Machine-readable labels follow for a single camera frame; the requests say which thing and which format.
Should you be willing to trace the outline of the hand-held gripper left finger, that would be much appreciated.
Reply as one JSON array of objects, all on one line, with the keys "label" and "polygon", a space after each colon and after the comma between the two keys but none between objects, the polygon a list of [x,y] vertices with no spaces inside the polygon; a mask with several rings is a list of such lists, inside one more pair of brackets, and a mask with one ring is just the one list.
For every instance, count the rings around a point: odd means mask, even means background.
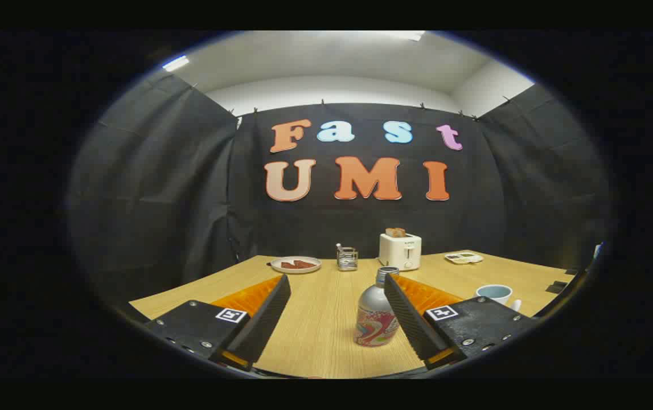
[{"label": "hand-held gripper left finger", "polygon": [[199,360],[248,372],[263,354],[291,296],[287,275],[214,302],[188,300],[144,324]]}]

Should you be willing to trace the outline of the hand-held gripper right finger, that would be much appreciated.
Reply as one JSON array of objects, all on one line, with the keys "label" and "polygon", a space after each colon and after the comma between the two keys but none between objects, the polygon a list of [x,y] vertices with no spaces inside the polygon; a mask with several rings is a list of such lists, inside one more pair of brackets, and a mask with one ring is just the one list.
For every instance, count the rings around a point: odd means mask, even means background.
[{"label": "hand-held gripper right finger", "polygon": [[384,294],[429,370],[482,356],[538,323],[492,298],[463,300],[396,273],[386,275]]}]

